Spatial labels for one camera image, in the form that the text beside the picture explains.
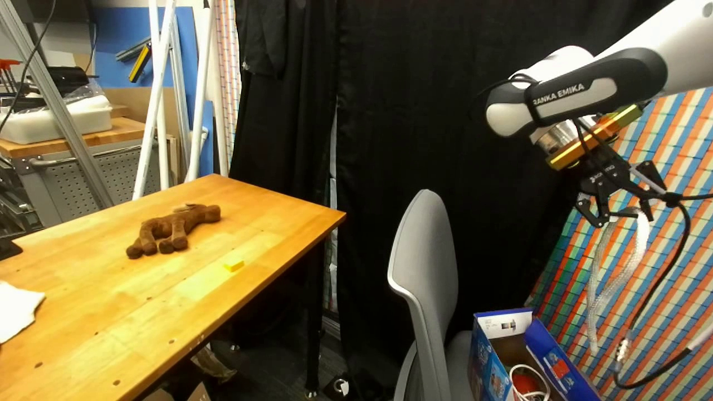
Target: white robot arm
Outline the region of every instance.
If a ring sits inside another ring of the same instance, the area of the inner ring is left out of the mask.
[[[527,135],[567,117],[609,113],[713,84],[713,2],[672,0],[619,43],[590,55],[563,46],[491,91],[496,135]]]

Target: cardboard box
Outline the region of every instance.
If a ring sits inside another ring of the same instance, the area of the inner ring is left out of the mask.
[[[522,391],[548,391],[552,401],[600,401],[532,310],[476,311],[472,316],[469,387],[474,398],[517,401]]]

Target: white pole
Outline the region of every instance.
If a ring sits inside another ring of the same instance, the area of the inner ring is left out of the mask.
[[[199,176],[199,158],[200,158],[200,143],[202,143],[200,135],[202,135],[205,77],[208,77],[208,64],[210,64],[210,37],[214,31],[214,8],[215,8],[214,4],[208,6],[205,36],[199,44],[199,83],[195,83],[195,104],[193,104],[193,126],[191,126],[191,153],[190,153],[184,183]]]
[[[150,2],[150,27],[151,27],[151,46],[157,50],[157,4],[155,0]],[[163,91],[157,93],[157,172],[161,172],[161,190],[169,188],[169,160],[167,160],[167,140],[165,140],[165,110],[163,110]]]
[[[155,72],[154,72],[154,83],[151,83],[146,123],[142,126],[142,143],[140,143],[140,156],[137,156],[137,170],[136,170],[136,183],[133,183],[133,195],[131,195],[133,200],[142,195],[142,190],[146,183],[151,145],[154,145],[155,112],[157,112],[157,100],[161,100],[161,91],[163,91],[163,76],[165,76],[165,64],[167,64],[173,13],[175,13],[175,0],[167,0],[163,24],[161,24],[157,50],[154,54],[155,55],[155,64],[154,64]]]

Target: metal stand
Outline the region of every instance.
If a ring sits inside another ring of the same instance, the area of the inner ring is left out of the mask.
[[[28,72],[30,72],[33,81],[38,83],[47,107],[53,113],[53,120],[58,125],[60,135],[67,140],[71,153],[76,156],[78,168],[87,178],[87,185],[88,185],[88,192],[92,192],[95,205],[99,210],[112,207],[113,200],[112,200],[112,195],[97,173],[97,168],[95,168],[92,153],[87,151],[83,139],[76,134],[71,113],[68,113],[67,104],[62,102],[62,96],[60,96],[58,86],[53,84],[47,66],[38,57],[28,60],[33,43],[27,34],[23,17],[17,15],[15,6],[11,4],[11,0],[0,0],[0,24],[9,34],[9,37],[15,43],[24,62],[28,62]]]

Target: stuffed toy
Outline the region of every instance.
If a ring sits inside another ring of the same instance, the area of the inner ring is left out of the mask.
[[[186,234],[200,222],[220,221],[219,205],[195,205],[173,210],[167,215],[150,218],[140,222],[137,239],[127,248],[128,259],[140,259],[145,253],[172,253],[186,249]]]

